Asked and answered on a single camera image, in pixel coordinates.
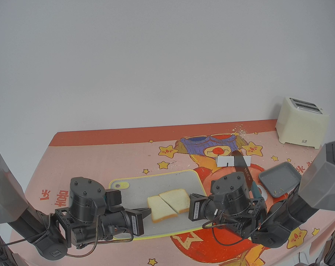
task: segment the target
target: label sticker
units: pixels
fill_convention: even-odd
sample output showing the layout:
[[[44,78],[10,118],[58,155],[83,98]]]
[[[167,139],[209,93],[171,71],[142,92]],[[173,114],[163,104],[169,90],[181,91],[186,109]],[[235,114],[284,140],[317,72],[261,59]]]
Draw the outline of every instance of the label sticker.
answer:
[[[137,222],[136,222],[136,217],[132,216],[132,227],[133,227],[133,233],[137,236]]]
[[[193,219],[198,218],[198,213],[199,213],[199,202],[196,202],[196,204],[194,205]]]

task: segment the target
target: white bread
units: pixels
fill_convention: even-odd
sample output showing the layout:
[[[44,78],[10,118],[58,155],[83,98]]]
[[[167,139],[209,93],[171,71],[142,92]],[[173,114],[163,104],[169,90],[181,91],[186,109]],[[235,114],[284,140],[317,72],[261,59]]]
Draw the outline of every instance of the white bread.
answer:
[[[170,208],[168,204],[165,203],[160,196],[151,196],[147,198],[148,207],[152,209],[152,221],[153,223],[158,223],[164,219],[177,217],[174,210]]]
[[[176,212],[184,213],[189,211],[190,198],[184,189],[174,189],[159,196]]]

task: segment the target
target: knife handle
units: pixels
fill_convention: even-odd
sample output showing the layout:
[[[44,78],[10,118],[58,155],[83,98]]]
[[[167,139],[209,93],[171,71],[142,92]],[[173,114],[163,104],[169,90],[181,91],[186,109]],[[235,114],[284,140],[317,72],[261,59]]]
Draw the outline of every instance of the knife handle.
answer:
[[[251,192],[253,194],[254,198],[261,198],[262,195],[260,193],[260,190],[258,189],[258,186],[255,181],[251,184]]]

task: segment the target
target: cream toaster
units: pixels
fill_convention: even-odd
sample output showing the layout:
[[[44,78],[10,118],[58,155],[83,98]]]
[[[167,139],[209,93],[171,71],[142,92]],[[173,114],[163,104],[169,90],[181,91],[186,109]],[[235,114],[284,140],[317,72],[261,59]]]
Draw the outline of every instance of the cream toaster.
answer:
[[[329,115],[307,101],[285,97],[276,123],[279,141],[318,149],[324,139]]]

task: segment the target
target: gray cutting board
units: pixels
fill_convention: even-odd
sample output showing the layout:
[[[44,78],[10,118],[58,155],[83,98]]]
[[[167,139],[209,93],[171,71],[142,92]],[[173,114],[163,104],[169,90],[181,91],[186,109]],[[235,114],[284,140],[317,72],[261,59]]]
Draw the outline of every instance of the gray cutting board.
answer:
[[[110,183],[109,188],[121,190],[122,206],[128,209],[147,208],[148,197],[173,189],[183,188],[188,194],[198,193],[205,195],[201,180],[193,170],[116,179]],[[201,229],[202,224],[206,221],[192,222],[188,219],[188,212],[186,212],[179,214],[175,218],[169,218],[154,224],[149,215],[143,220],[144,234],[140,237],[134,237],[134,239],[166,237],[192,232]],[[118,239],[126,237],[130,237],[130,235],[120,234],[116,236]]]

